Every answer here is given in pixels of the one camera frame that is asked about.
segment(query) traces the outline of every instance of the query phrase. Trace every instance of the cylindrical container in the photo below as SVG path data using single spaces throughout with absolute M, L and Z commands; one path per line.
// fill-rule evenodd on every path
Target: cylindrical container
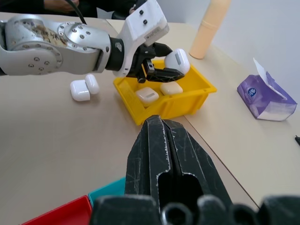
M 212 39 L 219 29 L 231 0 L 211 0 L 199 26 L 189 54 L 196 59 L 203 59 Z

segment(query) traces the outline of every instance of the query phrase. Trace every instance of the yellow tray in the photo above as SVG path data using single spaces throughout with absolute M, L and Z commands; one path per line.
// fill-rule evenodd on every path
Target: yellow tray
M 163 69 L 164 61 L 153 61 L 155 68 Z M 120 77 L 113 81 L 115 88 L 123 99 L 126 108 L 137 125 L 152 115 L 160 115 L 162 119 L 171 119 L 185 114 L 194 114 L 203 105 L 209 93 L 217 89 L 191 65 L 184 78 L 176 81 L 183 93 L 163 95 L 159 82 L 138 83 L 136 78 Z M 135 92 L 150 87 L 159 94 L 159 99 L 148 107 L 144 107 Z

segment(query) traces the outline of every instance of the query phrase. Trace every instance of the dark clothing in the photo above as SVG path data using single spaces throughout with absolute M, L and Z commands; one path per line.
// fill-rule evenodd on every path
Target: dark clothing
M 129 14 L 135 2 L 136 0 L 80 0 L 78 8 L 84 17 L 97 17 L 96 8 L 106 12 L 118 11 Z M 76 16 L 75 12 L 63 14 L 45 10 L 44 0 L 0 0 L 0 12 Z

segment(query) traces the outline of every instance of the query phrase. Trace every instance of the tissue box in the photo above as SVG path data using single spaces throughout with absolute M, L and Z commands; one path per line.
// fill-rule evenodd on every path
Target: tissue box
M 282 121 L 292 115 L 297 103 L 254 59 L 259 75 L 249 75 L 238 93 L 257 119 Z

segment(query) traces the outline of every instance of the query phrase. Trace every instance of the beige table surface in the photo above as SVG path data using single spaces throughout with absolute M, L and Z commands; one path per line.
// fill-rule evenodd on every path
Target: beige table surface
M 11 16 L 0 13 L 3 20 Z M 116 35 L 106 21 L 87 18 L 87 23 Z M 171 24 L 173 31 L 164 41 L 180 45 L 184 27 Z M 1 225 L 23 223 L 125 176 L 127 156 L 141 127 L 134 124 L 115 90 L 112 72 L 96 74 L 99 96 L 90 102 L 73 101 L 69 85 L 83 77 L 67 73 L 0 77 Z M 232 200 L 256 208 L 190 123 L 184 117 L 175 120 L 210 154 Z
M 122 26 L 109 23 L 117 31 Z M 160 42 L 188 52 L 196 31 L 186 24 L 169 26 Z M 300 110 L 283 122 L 256 120 L 236 91 L 248 71 L 213 45 L 205 59 L 189 60 L 218 91 L 186 118 L 233 176 L 257 204 L 266 195 L 300 195 L 300 146 L 294 139 L 300 136 Z

